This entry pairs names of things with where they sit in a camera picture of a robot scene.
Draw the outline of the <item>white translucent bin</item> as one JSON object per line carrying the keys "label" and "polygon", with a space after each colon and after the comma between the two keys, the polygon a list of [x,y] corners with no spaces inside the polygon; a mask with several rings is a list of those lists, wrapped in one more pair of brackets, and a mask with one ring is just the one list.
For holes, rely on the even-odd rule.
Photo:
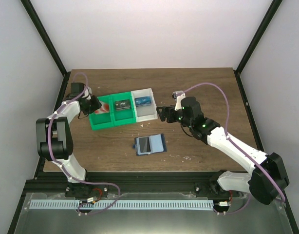
{"label": "white translucent bin", "polygon": [[[156,111],[156,103],[151,88],[133,90],[131,91],[131,95],[132,95],[132,101],[134,103],[134,108],[135,108],[136,122],[150,121],[158,118],[157,111]],[[134,99],[139,97],[145,97],[145,96],[151,97],[152,104],[150,106],[136,107]]]}

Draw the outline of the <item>blue card holder wallet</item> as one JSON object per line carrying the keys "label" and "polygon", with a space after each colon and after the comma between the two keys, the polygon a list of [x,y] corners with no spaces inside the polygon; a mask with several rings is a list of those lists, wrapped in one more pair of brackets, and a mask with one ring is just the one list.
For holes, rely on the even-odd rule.
{"label": "blue card holder wallet", "polygon": [[145,155],[151,155],[151,154],[157,154],[157,153],[164,153],[167,151],[167,145],[165,140],[164,134],[157,134],[157,135],[151,135],[148,136],[150,140],[150,148],[151,151],[149,153],[140,153],[139,152],[139,145],[138,145],[138,139],[140,137],[136,137],[134,139],[134,144],[132,148],[135,150],[137,156],[145,156]]}

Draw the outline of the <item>red white credit card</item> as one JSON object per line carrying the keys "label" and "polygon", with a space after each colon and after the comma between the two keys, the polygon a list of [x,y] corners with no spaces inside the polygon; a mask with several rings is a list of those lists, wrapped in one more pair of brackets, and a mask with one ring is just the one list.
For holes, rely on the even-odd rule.
{"label": "red white credit card", "polygon": [[94,113],[96,115],[98,114],[106,114],[110,112],[110,107],[109,104],[105,103],[105,102],[101,102],[101,107],[97,110],[94,111]]}

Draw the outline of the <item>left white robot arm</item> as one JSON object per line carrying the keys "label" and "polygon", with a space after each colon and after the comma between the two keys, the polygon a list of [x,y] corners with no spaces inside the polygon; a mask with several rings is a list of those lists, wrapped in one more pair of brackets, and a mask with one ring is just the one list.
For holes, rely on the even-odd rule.
{"label": "left white robot arm", "polygon": [[93,184],[85,180],[87,172],[73,154],[70,123],[80,114],[88,116],[101,106],[88,85],[76,82],[71,84],[71,93],[53,114],[36,121],[38,155],[54,163],[69,183],[77,183],[76,191],[83,197],[92,193]]}

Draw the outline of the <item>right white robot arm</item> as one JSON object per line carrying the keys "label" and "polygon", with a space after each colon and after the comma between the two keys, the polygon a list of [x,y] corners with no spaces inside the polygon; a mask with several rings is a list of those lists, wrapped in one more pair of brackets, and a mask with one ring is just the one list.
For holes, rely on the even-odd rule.
{"label": "right white robot arm", "polygon": [[229,190],[249,193],[265,205],[278,196],[285,198],[283,191],[289,185],[289,178],[281,156],[268,155],[228,133],[219,123],[204,116],[195,97],[179,97],[175,105],[158,107],[156,111],[161,121],[180,123],[193,138],[221,151],[244,168],[243,173],[222,172],[210,184],[213,195],[222,196]]}

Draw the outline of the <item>green bin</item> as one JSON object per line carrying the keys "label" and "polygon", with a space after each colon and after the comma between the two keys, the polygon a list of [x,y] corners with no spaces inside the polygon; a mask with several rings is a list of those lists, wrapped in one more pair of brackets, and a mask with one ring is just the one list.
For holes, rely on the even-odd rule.
{"label": "green bin", "polygon": [[[110,98],[110,100],[112,101],[112,121],[115,127],[136,123],[136,114],[131,92],[111,94]],[[123,103],[124,101],[129,101],[130,108],[125,110],[117,110],[116,103]]]}
{"label": "green bin", "polygon": [[89,121],[92,130],[100,130],[114,127],[114,115],[113,115],[113,104],[110,95],[98,97],[100,102],[109,104],[110,112],[106,114],[96,115],[94,112],[89,115]]}

